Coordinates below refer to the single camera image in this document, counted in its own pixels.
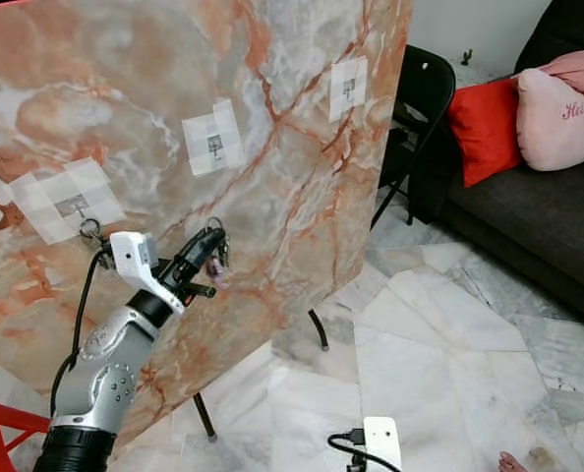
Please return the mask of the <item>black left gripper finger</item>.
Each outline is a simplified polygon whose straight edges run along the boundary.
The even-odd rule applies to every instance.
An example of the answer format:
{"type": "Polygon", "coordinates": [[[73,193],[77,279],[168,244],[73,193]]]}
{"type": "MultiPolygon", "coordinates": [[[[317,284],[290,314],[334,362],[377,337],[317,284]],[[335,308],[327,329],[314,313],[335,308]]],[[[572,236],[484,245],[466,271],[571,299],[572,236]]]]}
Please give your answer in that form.
{"type": "Polygon", "coordinates": [[[225,242],[189,242],[184,248],[184,279],[205,271],[207,277],[220,279],[226,270],[225,242]]]}
{"type": "Polygon", "coordinates": [[[205,264],[225,242],[226,232],[221,226],[206,226],[184,244],[176,258],[189,264],[205,264]]]}

